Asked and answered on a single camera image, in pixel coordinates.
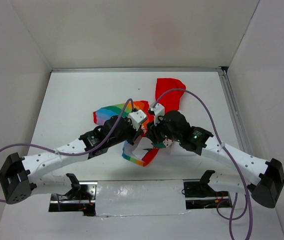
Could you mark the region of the rainbow white red kids jacket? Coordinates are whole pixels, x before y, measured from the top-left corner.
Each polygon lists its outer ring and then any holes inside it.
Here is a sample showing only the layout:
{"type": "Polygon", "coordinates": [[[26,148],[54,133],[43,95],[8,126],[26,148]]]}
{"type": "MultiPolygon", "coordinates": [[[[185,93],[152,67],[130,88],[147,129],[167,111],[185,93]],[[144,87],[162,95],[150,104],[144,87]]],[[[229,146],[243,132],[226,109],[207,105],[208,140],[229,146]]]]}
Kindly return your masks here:
{"type": "MultiPolygon", "coordinates": [[[[157,79],[155,100],[159,101],[159,104],[164,107],[166,113],[180,108],[180,100],[184,93],[182,91],[174,91],[166,94],[163,98],[159,97],[164,92],[175,88],[186,89],[186,86],[175,78],[157,79]]],[[[123,103],[102,107],[93,112],[93,122],[101,126],[112,116],[119,115],[123,107],[123,103]]],[[[154,120],[154,117],[148,113],[150,104],[146,100],[139,100],[134,102],[134,107],[138,110],[142,110],[147,115],[147,120],[142,124],[143,134],[135,141],[135,144],[124,143],[122,157],[132,163],[145,167],[151,163],[160,149],[169,148],[173,141],[165,139],[161,144],[152,145],[151,141],[146,138],[147,124],[154,120]]]]}

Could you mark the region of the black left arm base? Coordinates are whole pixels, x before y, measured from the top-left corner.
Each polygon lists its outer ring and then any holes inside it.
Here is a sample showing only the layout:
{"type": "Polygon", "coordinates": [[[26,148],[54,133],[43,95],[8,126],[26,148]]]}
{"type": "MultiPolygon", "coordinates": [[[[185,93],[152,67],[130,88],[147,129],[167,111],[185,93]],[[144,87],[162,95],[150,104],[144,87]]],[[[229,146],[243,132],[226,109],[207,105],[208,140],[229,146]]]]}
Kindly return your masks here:
{"type": "Polygon", "coordinates": [[[51,194],[48,211],[51,213],[82,212],[87,217],[95,216],[98,182],[79,181],[73,173],[67,173],[66,177],[70,180],[70,188],[64,194],[51,194]]]}

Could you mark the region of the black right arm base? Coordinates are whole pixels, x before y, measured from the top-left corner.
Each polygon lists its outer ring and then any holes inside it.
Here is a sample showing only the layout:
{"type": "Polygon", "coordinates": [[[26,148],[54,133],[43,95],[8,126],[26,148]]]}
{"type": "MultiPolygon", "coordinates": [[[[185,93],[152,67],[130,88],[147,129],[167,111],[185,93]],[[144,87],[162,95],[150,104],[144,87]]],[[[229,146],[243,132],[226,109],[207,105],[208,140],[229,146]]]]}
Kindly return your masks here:
{"type": "Polygon", "coordinates": [[[227,191],[215,191],[208,183],[214,170],[207,170],[200,179],[184,180],[181,193],[185,196],[187,210],[231,208],[232,202],[227,191]]]}

